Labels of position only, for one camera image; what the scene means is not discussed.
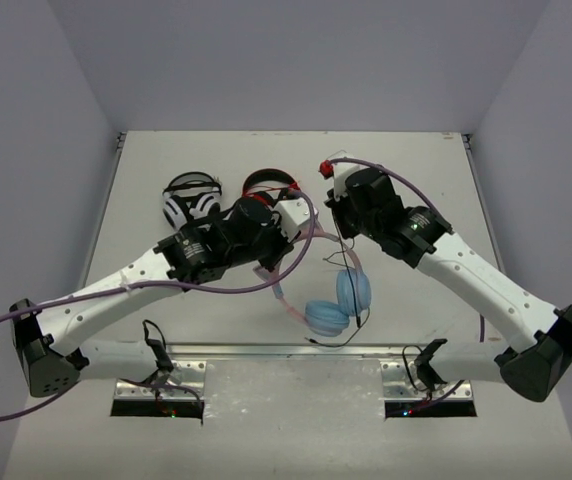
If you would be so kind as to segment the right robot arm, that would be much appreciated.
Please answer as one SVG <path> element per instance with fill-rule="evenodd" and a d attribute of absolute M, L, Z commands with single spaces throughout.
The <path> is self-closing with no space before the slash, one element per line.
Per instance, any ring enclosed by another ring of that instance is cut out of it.
<path fill-rule="evenodd" d="M 326 206 L 341 236 L 363 235 L 390 257 L 434 279 L 488 321 L 498 342 L 435 339 L 414 361 L 429 390 L 460 381 L 503 383 L 532 402 L 545 401 L 572 364 L 572 304 L 558 307 L 518 285 L 474 251 L 426 201 L 406 207 L 391 170 L 360 159 L 320 164 L 333 182 Z"/>

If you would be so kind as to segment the pink blue cat-ear headphones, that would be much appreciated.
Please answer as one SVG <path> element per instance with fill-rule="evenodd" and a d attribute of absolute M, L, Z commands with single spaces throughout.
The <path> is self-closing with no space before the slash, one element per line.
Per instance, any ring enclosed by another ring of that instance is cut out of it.
<path fill-rule="evenodd" d="M 372 289 L 370 280 L 363 270 L 362 263 L 352 247 L 348 247 L 336 235 L 326 232 L 321 226 L 313 230 L 313 237 L 325 239 L 340 246 L 339 253 L 346 262 L 335 278 L 334 302 L 325 300 L 310 300 L 303 312 L 298 311 L 285 299 L 279 282 L 271 286 L 275 299 L 285 311 L 309 330 L 323 337 L 337 337 L 350 325 L 352 318 L 370 311 Z"/>

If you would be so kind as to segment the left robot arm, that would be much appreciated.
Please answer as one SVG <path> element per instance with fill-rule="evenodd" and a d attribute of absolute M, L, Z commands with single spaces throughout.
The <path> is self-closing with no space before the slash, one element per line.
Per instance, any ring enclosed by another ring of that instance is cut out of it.
<path fill-rule="evenodd" d="M 116 272 L 59 299 L 10 307 L 12 338 L 29 393 L 58 395 L 84 380 L 123 379 L 145 386 L 174 366 L 160 340 L 106 341 L 97 335 L 171 296 L 222 293 L 224 274 L 256 262 L 272 272 L 290 253 L 310 211 L 303 198 L 269 206 L 242 197 L 224 212 L 191 220 Z"/>

